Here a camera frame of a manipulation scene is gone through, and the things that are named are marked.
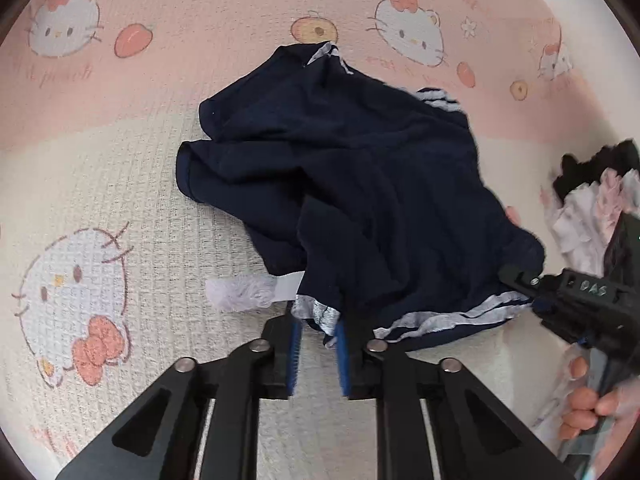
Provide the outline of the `right hand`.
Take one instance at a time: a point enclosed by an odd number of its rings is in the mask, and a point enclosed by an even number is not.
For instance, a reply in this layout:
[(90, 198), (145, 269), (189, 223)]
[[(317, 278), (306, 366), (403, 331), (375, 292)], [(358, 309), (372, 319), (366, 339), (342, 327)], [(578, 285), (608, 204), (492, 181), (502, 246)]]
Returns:
[(613, 417), (608, 443), (621, 446), (639, 416), (639, 378), (621, 382), (612, 391), (599, 396), (593, 389), (582, 386), (568, 397), (568, 412), (562, 416), (558, 436), (570, 440), (582, 431), (592, 429), (600, 418)]

